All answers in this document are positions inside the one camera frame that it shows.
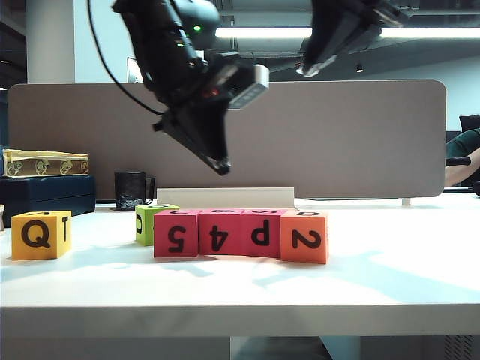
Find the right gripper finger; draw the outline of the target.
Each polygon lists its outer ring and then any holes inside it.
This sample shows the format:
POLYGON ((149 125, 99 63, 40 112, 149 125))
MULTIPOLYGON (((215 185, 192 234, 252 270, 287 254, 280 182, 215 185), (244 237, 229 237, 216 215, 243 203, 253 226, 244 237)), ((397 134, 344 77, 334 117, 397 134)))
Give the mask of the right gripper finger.
POLYGON ((360 18, 313 18, 312 34, 298 73, 313 77, 339 55, 371 43, 380 33, 380 25, 360 18))

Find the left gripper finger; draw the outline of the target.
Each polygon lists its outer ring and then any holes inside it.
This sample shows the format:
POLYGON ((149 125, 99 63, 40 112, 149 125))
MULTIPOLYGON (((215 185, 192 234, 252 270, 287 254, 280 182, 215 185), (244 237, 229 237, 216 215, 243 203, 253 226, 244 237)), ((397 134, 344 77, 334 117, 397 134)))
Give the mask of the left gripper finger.
POLYGON ((182 111, 178 114, 178 127, 200 144, 209 157, 219 160, 227 155, 225 116, 227 111, 205 110, 203 112, 182 111))
POLYGON ((219 160, 209 157, 204 150, 200 149, 200 144, 192 140, 181 127, 176 127, 167 120, 159 120, 152 125, 152 128, 153 131, 160 131, 169 135, 177 143, 181 144, 192 154, 196 155, 219 176, 225 176, 230 172, 230 159, 227 155, 221 157, 219 160))

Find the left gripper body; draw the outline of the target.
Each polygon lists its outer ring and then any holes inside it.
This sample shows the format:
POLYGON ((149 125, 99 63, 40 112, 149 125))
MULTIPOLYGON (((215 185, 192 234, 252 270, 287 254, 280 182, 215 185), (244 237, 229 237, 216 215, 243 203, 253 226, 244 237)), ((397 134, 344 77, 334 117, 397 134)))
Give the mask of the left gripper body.
POLYGON ((239 110, 259 97, 259 66, 237 52, 210 62, 196 55, 177 56, 160 67, 161 120, 178 121, 182 111, 239 110))

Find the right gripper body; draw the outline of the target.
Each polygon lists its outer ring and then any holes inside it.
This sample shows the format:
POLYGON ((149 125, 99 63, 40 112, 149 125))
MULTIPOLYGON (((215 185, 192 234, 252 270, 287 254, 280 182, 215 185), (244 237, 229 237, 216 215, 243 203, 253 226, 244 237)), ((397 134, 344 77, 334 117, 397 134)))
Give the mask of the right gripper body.
POLYGON ((312 32, 334 30, 346 16, 367 25, 402 27, 404 13, 390 1, 312 1, 312 32))

